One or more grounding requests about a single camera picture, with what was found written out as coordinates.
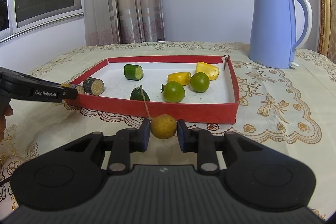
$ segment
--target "human hand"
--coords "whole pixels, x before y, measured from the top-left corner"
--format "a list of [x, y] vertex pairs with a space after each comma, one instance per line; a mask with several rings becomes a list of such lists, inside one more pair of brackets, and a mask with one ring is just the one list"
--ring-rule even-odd
[[3, 140], [4, 138], [4, 131], [6, 129], [6, 118], [5, 116], [11, 116], [13, 115], [13, 109], [10, 105], [8, 105], [5, 108], [5, 111], [3, 112], [3, 115], [0, 116], [0, 142]]

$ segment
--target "gold frame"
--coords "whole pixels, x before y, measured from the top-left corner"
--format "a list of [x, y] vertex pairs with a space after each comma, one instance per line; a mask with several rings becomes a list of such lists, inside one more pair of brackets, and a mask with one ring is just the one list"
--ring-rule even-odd
[[320, 0], [320, 37], [318, 53], [329, 55], [331, 38], [331, 0]]

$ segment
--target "tablecloth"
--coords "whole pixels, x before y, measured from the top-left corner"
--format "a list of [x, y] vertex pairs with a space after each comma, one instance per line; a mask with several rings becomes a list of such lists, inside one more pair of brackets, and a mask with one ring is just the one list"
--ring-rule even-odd
[[[188, 123], [212, 134], [243, 134], [307, 164], [316, 175], [310, 208], [322, 219], [336, 209], [336, 65], [311, 50], [295, 54], [299, 67], [271, 69], [253, 63], [249, 45], [206, 42], [147, 42], [81, 47], [58, 56], [29, 74], [58, 83], [69, 82], [108, 57], [145, 55], [230, 55], [240, 88], [234, 125]], [[0, 142], [0, 181], [23, 162], [34, 159], [93, 131], [114, 135], [137, 128], [142, 118], [71, 107], [65, 103], [12, 100]], [[218, 153], [221, 168], [225, 168]], [[196, 164], [196, 154], [183, 154], [176, 137], [151, 136], [145, 153], [133, 153], [132, 164]], [[0, 187], [0, 219], [17, 208], [10, 184]]]

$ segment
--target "blue kettle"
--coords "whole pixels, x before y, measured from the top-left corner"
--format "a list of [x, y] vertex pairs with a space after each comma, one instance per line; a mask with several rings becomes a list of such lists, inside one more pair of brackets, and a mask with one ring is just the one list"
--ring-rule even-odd
[[294, 0], [254, 0], [249, 58], [266, 67], [298, 66], [295, 49], [308, 39], [312, 26], [309, 0], [297, 0], [304, 11], [304, 28], [296, 41]]

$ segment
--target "white window frame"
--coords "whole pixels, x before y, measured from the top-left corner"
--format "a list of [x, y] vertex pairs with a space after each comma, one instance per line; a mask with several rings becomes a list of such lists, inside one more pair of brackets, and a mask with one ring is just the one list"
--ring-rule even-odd
[[[16, 12], [15, 12], [15, 0], [7, 0], [7, 10], [8, 10], [8, 20], [9, 20], [9, 28], [7, 28], [6, 30], [3, 30], [0, 32], [0, 43], [3, 41], [6, 41], [14, 36], [17, 36], [21, 33], [27, 32], [29, 30], [35, 29], [37, 27], [49, 24], [49, 23], [53, 23], [56, 21], [60, 21], [60, 20], [65, 20], [69, 17], [74, 17], [74, 16], [78, 16], [78, 15], [83, 15], [84, 14], [84, 0], [80, 0], [81, 3], [81, 9], [79, 10], [74, 10], [74, 11], [70, 11], [70, 12], [64, 12], [58, 15], [53, 15], [44, 19], [40, 19], [37, 20], [35, 22], [29, 23], [27, 25], [18, 27], [17, 22], [16, 22]], [[9, 36], [1, 38], [1, 33], [7, 31], [8, 32], [9, 29]]]

